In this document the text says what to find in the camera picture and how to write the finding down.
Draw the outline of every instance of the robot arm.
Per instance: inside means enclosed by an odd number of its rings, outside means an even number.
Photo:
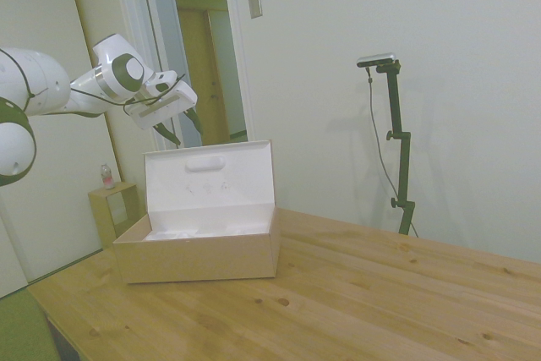
[[[121,36],[94,46],[98,66],[69,82],[53,58],[0,49],[0,186],[21,179],[36,158],[28,116],[74,113],[97,117],[113,106],[141,129],[155,127],[195,106],[197,95],[174,71],[155,72]]]

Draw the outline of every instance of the cable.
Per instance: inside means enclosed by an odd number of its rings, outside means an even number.
[[[26,109],[28,108],[28,105],[30,104],[30,99],[32,99],[33,97],[36,97],[36,95],[34,95],[30,91],[30,85],[28,83],[28,78],[26,78],[25,71],[21,68],[21,66],[19,65],[17,60],[15,58],[13,58],[11,55],[9,55],[7,52],[5,52],[2,48],[0,48],[0,52],[4,53],[6,55],[6,57],[11,59],[11,61],[17,66],[20,73],[22,73],[22,75],[23,75],[23,79],[25,80],[25,85],[26,85],[26,93],[28,93],[28,97],[26,98],[25,108],[23,109],[23,112],[26,112]]]
[[[387,168],[385,167],[385,163],[383,162],[383,156],[381,155],[381,145],[380,145],[380,137],[378,135],[378,129],[375,125],[375,120],[374,120],[374,108],[372,106],[372,76],[370,75],[370,67],[366,67],[366,72],[367,74],[369,75],[369,87],[370,87],[370,117],[372,118],[372,124],[374,126],[374,133],[375,133],[375,140],[376,140],[376,143],[378,145],[378,155],[380,156],[380,162],[381,162],[381,166],[383,167],[383,172],[385,172],[385,176],[387,177],[387,180],[389,181],[389,183],[391,184],[391,187],[392,187],[392,190],[395,192],[395,196],[396,198],[398,199],[398,192],[396,192],[396,188],[395,188],[395,185],[394,183],[391,181],[391,177],[389,177],[389,173],[387,172]],[[413,222],[410,222],[410,224],[412,225],[412,229],[413,229],[413,232],[415,233],[415,236],[418,238],[419,235],[417,234],[417,230],[415,230],[415,226],[413,225]]]
[[[82,94],[82,95],[94,97],[94,98],[96,98],[96,99],[99,99],[100,101],[105,101],[105,102],[107,102],[107,103],[109,103],[109,104],[111,104],[111,105],[114,105],[114,106],[122,106],[122,107],[124,107],[124,112],[127,114],[126,109],[125,109],[126,106],[136,105],[136,104],[138,104],[138,103],[144,103],[144,102],[146,102],[146,101],[152,101],[151,103],[148,104],[148,106],[153,105],[154,103],[156,103],[157,101],[159,101],[163,96],[165,96],[167,93],[169,93],[171,90],[173,90],[174,87],[177,86],[178,82],[180,82],[180,80],[181,80],[184,76],[185,76],[185,74],[182,75],[180,78],[177,78],[177,81],[176,81],[174,84],[172,84],[172,86],[171,86],[169,89],[164,90],[164,92],[161,93],[161,94],[158,95],[158,96],[150,97],[150,98],[148,98],[148,99],[140,99],[140,100],[138,100],[138,101],[136,101],[136,100],[134,100],[134,99],[132,98],[132,99],[129,99],[128,101],[126,101],[126,102],[124,102],[124,103],[116,103],[116,102],[114,102],[114,101],[109,101],[108,99],[105,99],[105,98],[100,97],[100,96],[98,96],[98,95],[92,95],[91,93],[88,93],[88,92],[85,92],[85,91],[79,90],[79,89],[71,88],[71,90],[72,90],[73,92],[77,92],[77,93],[80,93],[80,94]]]

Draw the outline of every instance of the wood grain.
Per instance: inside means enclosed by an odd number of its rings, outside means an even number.
[[[541,359],[541,265],[279,210],[276,278],[124,285],[111,250],[29,290],[89,360]]]

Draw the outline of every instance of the cardboard box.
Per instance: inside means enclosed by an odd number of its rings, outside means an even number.
[[[126,283],[276,274],[270,141],[149,153],[145,170],[148,215],[113,243]]]

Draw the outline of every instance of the wooden door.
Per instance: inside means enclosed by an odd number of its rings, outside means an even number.
[[[203,124],[203,145],[229,141],[226,108],[212,43],[208,12],[179,9],[189,78],[197,93],[197,114]]]

